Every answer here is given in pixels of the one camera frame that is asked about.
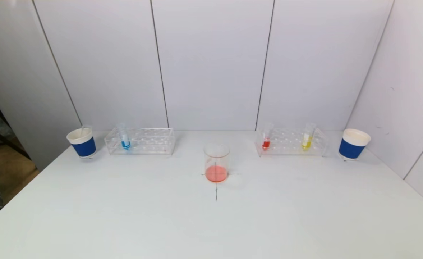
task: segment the pink liquid in beaker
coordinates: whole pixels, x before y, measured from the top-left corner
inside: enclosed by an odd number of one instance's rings
[[[206,169],[205,176],[212,182],[222,182],[227,178],[227,170],[222,166],[212,165]]]

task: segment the yellow liquid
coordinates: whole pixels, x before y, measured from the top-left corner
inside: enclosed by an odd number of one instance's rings
[[[304,150],[304,151],[308,151],[309,150],[309,148],[310,148],[310,144],[312,144],[312,136],[309,136],[309,138],[307,139],[307,141],[305,141],[307,138],[306,137],[304,137],[304,139],[302,140],[302,144],[301,144],[301,146],[302,146],[302,149]]]

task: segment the paper cup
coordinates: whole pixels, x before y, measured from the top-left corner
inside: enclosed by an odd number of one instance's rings
[[[371,141],[371,137],[363,131],[348,128],[342,135],[339,154],[344,159],[354,160],[363,151],[364,147]]]
[[[81,158],[91,157],[96,152],[91,128],[78,128],[71,131],[66,138]]]

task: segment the table surface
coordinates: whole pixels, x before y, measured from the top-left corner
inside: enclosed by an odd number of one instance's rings
[[[253,131],[177,131],[172,156],[80,159],[70,147],[0,211],[0,259],[423,258],[423,198],[369,150],[359,161],[263,156]],[[206,180],[203,146],[228,144]]]

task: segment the clear acrylic rack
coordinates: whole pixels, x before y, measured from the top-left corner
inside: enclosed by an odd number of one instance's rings
[[[171,155],[175,148],[175,133],[172,128],[127,128],[130,148],[124,149],[117,128],[114,128],[104,142],[109,154],[118,155]]]
[[[265,155],[310,155],[325,156],[328,148],[328,138],[318,128],[315,129],[312,137],[312,144],[308,150],[301,147],[304,134],[303,129],[274,128],[270,138],[270,146],[264,150],[262,129],[256,131],[256,150],[259,156]]]

